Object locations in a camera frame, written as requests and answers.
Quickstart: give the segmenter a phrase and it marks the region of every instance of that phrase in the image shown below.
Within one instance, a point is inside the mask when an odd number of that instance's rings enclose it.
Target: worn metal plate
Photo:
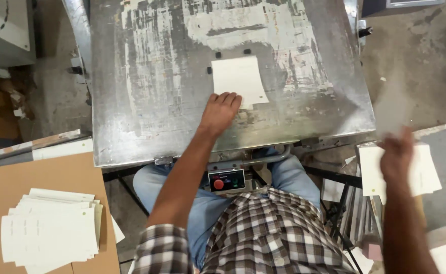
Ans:
[[[270,103],[240,110],[214,151],[375,129],[340,0],[105,0],[91,25],[96,166],[180,156],[213,92],[216,52],[251,49]]]

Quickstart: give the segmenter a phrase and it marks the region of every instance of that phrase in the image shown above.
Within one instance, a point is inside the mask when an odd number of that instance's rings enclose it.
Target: checkered shirt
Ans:
[[[355,273],[324,230],[319,210],[272,187],[241,193],[216,222],[201,273]],[[133,273],[191,273],[185,229],[141,234]]]

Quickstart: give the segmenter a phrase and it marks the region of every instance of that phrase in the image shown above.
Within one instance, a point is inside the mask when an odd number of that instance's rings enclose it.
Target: blue jeans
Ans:
[[[258,152],[260,156],[274,155],[274,149]],[[272,173],[272,186],[276,189],[296,194],[320,208],[320,190],[306,174],[304,168],[294,155],[287,159],[267,164]],[[139,170],[133,178],[133,187],[145,208],[152,212],[155,199],[172,167],[147,165]],[[202,183],[208,181],[206,174]],[[202,269],[206,244],[211,230],[220,215],[232,202],[231,198],[222,198],[212,192],[198,189],[187,222],[187,237],[194,265]]]

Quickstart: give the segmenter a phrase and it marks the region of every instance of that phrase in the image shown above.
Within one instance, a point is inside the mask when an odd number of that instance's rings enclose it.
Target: brown cardboard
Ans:
[[[8,209],[15,207],[32,187],[94,194],[103,205],[99,254],[87,262],[68,264],[50,273],[120,273],[103,175],[93,165],[92,152],[0,167],[0,227],[1,216],[7,215]],[[3,263],[1,232],[0,273],[26,273],[24,267],[16,267],[15,263]]]

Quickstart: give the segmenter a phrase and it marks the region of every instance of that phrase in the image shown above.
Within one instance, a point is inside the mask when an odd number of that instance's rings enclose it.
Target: right hand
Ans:
[[[389,135],[379,144],[385,150],[382,159],[380,159],[380,170],[388,185],[397,183],[408,185],[413,145],[414,140],[411,128],[405,126],[399,139]]]
[[[213,93],[202,113],[198,131],[218,138],[231,125],[241,104],[242,97],[234,92],[224,92],[220,95]]]

